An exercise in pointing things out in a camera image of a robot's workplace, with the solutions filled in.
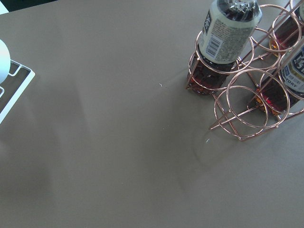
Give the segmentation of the white cup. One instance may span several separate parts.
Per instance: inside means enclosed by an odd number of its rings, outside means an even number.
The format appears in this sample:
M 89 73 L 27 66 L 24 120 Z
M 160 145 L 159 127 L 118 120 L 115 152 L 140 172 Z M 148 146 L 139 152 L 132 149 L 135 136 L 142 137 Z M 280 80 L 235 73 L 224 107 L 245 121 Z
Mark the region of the white cup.
M 6 44 L 0 40 L 0 83 L 3 83 L 10 71 L 10 52 Z

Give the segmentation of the tea bottle front middle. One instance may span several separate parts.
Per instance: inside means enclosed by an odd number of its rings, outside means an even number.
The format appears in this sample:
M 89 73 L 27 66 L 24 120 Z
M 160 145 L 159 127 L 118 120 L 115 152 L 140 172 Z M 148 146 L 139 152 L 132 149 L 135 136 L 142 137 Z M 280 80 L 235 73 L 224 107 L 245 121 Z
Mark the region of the tea bottle front middle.
M 213 1 L 198 38 L 187 88 L 203 95 L 217 92 L 261 18 L 256 0 Z

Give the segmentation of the tea bottle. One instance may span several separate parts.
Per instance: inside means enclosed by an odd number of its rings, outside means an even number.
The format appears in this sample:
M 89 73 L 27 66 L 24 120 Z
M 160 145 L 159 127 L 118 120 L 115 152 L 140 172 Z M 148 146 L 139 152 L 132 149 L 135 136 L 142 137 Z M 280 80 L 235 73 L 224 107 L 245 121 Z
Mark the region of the tea bottle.
M 261 18 L 256 0 L 213 1 L 198 38 L 187 88 L 203 95 L 217 92 Z
M 270 47 L 277 49 L 277 45 L 280 49 L 287 49 L 295 46 L 297 37 L 283 38 L 277 37 L 277 42 L 270 41 Z M 298 97 L 304 96 L 304 48 L 301 47 L 293 58 L 280 70 L 282 80 L 290 91 L 288 93 L 290 100 L 290 107 L 294 106 L 300 100 Z M 267 77 L 262 81 L 263 87 L 262 96 L 265 101 L 270 105 L 269 109 L 273 115 L 280 115 L 281 112 L 287 108 L 286 96 L 282 87 L 270 77 Z
M 304 36 L 304 3 L 299 5 L 293 14 L 297 17 L 299 25 L 302 29 L 302 37 Z M 284 50 L 293 47 L 298 39 L 298 26 L 291 16 L 288 16 L 283 23 L 277 27 L 272 35 L 275 35 L 276 41 L 273 37 L 270 38 L 269 47 L 273 50 Z

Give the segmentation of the tea bottle front outer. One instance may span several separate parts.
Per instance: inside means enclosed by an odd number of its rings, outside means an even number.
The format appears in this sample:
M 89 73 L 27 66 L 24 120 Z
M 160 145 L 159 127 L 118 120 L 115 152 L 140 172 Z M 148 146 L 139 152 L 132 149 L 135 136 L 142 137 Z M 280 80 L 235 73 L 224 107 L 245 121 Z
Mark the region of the tea bottle front outer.
M 283 38 L 277 37 L 277 42 L 270 41 L 270 47 L 277 49 L 277 45 L 280 49 L 287 49 L 295 46 L 297 37 Z M 282 80 L 290 91 L 288 93 L 290 100 L 290 107 L 294 106 L 300 100 L 298 97 L 304 96 L 304 48 L 301 47 L 293 58 L 280 70 Z M 263 87 L 262 96 L 265 101 L 270 105 L 269 109 L 273 115 L 280 115 L 281 112 L 287 108 L 286 96 L 282 87 L 270 77 L 267 77 L 262 81 Z

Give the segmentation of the tea bottle rear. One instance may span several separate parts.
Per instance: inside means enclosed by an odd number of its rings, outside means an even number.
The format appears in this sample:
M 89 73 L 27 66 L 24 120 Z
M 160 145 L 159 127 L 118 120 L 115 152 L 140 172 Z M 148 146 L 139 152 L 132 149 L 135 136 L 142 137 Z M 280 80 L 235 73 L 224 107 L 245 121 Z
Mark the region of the tea bottle rear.
M 297 17 L 299 25 L 302 29 L 302 37 L 304 36 L 304 3 L 299 5 L 293 14 Z M 284 50 L 293 47 L 298 39 L 298 26 L 291 16 L 288 16 L 283 23 L 277 27 L 272 35 L 275 35 L 276 41 L 273 37 L 270 38 L 269 47 L 273 50 Z

